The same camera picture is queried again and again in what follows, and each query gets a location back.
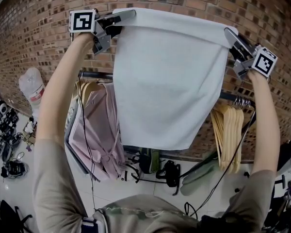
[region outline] white floor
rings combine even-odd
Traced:
[[[17,131],[21,132],[24,128],[28,118],[19,115],[19,122],[17,123]],[[33,180],[33,153],[26,150],[26,143],[22,142],[19,146],[17,153],[24,152],[25,155],[21,161],[27,163],[31,168],[25,177],[9,180],[3,179],[0,176],[0,201],[7,201],[12,207],[18,206],[23,216],[27,214],[32,214],[33,218],[29,219],[28,227],[35,233],[38,232],[33,206],[32,206],[32,180]],[[80,196],[85,205],[88,215],[92,215],[93,200],[91,194],[91,181],[89,176],[82,173],[80,168],[77,166],[73,160],[70,153],[67,151],[69,163],[73,172],[73,176],[79,190]],[[192,166],[195,165],[193,162],[186,161],[176,161],[181,165],[181,171],[186,172]],[[0,174],[1,174],[2,160],[0,160]],[[235,188],[241,188],[247,178],[243,176],[245,171],[250,172],[249,165],[242,165],[242,169],[238,174],[232,174],[225,176],[215,192],[213,193],[209,202],[198,211],[198,217],[201,218],[202,215],[215,216],[217,213],[224,211],[228,207],[228,201],[231,196],[235,194]],[[101,208],[110,202],[126,198],[129,196],[137,194],[151,194],[160,197],[171,204],[175,205],[179,209],[184,211],[184,203],[189,202],[191,205],[197,209],[205,200],[211,189],[215,186],[217,181],[220,179],[222,172],[216,172],[211,180],[205,182],[201,187],[199,187],[191,196],[183,196],[180,192],[176,196],[172,196],[175,189],[168,187],[166,184],[160,183],[150,183],[139,181],[137,184],[135,182],[124,182],[124,181],[110,181],[94,183],[94,196],[96,208]],[[147,175],[147,179],[155,180],[155,175]],[[276,185],[276,195],[283,195],[284,190],[280,189],[280,185]]]

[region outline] black cable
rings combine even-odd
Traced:
[[[237,151],[238,151],[238,149],[239,149],[241,143],[243,142],[243,139],[244,139],[244,137],[246,136],[246,133],[247,133],[248,129],[250,128],[250,123],[251,123],[253,117],[255,116],[255,114],[256,114],[256,111],[254,111],[254,113],[251,115],[250,120],[249,120],[249,123],[247,124],[247,128],[246,128],[244,134],[242,135],[242,138],[241,138],[241,140],[240,140],[238,146],[236,147],[235,153],[234,153],[234,155],[233,155],[231,161],[229,162],[229,164],[228,164],[226,170],[224,171],[223,175],[221,176],[221,178],[219,179],[219,181],[217,182],[217,184],[214,186],[214,188],[210,191],[210,193],[209,193],[209,195],[207,196],[207,198],[205,199],[205,201],[200,205],[200,207],[199,207],[197,210],[195,210],[194,207],[188,203],[188,206],[191,206],[191,207],[193,208],[193,210],[194,210],[194,212],[193,212],[190,216],[193,216],[194,214],[196,214],[196,212],[197,212],[200,208],[202,208],[202,207],[203,207],[203,206],[204,206],[204,205],[209,201],[209,199],[212,197],[212,195],[213,195],[215,189],[218,187],[220,181],[222,180],[222,178],[224,177],[224,175],[227,173],[229,167],[232,165],[232,163],[233,163],[233,161],[234,161],[234,159],[235,159],[235,156],[236,156],[236,154],[237,154]],[[184,210],[185,210],[186,215],[189,215],[189,207],[186,208],[186,204],[187,204],[187,202],[184,204]]]
[[[77,92],[78,92],[78,95],[79,95],[80,105],[81,105],[81,109],[82,109],[83,130],[84,130],[85,142],[86,142],[88,154],[89,154],[90,159],[91,159],[91,173],[90,173],[90,177],[91,177],[91,182],[92,182],[92,198],[93,198],[93,204],[94,204],[94,211],[96,211],[95,200],[94,200],[94,182],[93,182],[93,175],[94,175],[94,171],[95,171],[95,163],[94,163],[94,160],[93,160],[93,154],[90,151],[90,147],[89,147],[88,142],[87,142],[86,129],[85,129],[84,105],[83,105],[83,102],[82,102],[82,92],[81,92],[81,79],[80,79],[79,76],[78,76],[78,78],[79,78],[79,84],[80,84],[80,93],[78,92],[77,86],[76,86],[76,89],[77,89]]]

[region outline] person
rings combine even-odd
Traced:
[[[78,35],[54,71],[42,97],[34,149],[33,204],[41,233],[208,232],[164,200],[137,195],[116,201],[88,218],[78,194],[64,146],[65,120],[74,83],[93,35]],[[230,200],[226,215],[243,220],[239,232],[259,232],[275,182],[280,147],[278,119],[266,78],[250,71],[257,114],[253,170],[244,188]]]

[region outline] white cloth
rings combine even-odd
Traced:
[[[224,35],[227,26],[129,9],[136,16],[119,24],[125,27],[113,72],[122,144],[187,149],[220,96],[232,47]]]

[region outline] brick wall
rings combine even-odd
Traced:
[[[18,79],[29,67],[37,67],[45,83],[69,46],[69,10],[142,7],[199,17],[236,27],[253,43],[260,42],[279,57],[270,81],[282,141],[291,137],[291,0],[4,0],[0,5],[0,94],[25,114],[30,106],[18,88]],[[83,68],[113,71],[116,39],[107,53],[86,56]],[[235,77],[227,62],[223,90],[253,98],[252,85]],[[253,159],[255,127],[243,146],[243,158]],[[178,157],[199,158],[215,149],[209,118],[192,147],[175,152]]]

